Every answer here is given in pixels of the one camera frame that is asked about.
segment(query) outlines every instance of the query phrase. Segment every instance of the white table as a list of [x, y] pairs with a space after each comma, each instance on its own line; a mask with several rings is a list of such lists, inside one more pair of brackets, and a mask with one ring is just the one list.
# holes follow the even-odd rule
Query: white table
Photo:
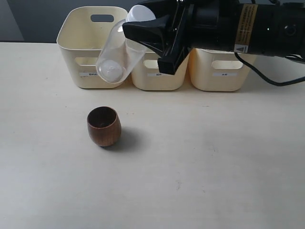
[[[83, 90], [56, 44], [29, 43], [0, 43], [0, 78], [1, 229], [304, 228], [305, 83], [251, 73], [236, 93]], [[109, 150], [87, 134], [102, 105], [123, 125]]]

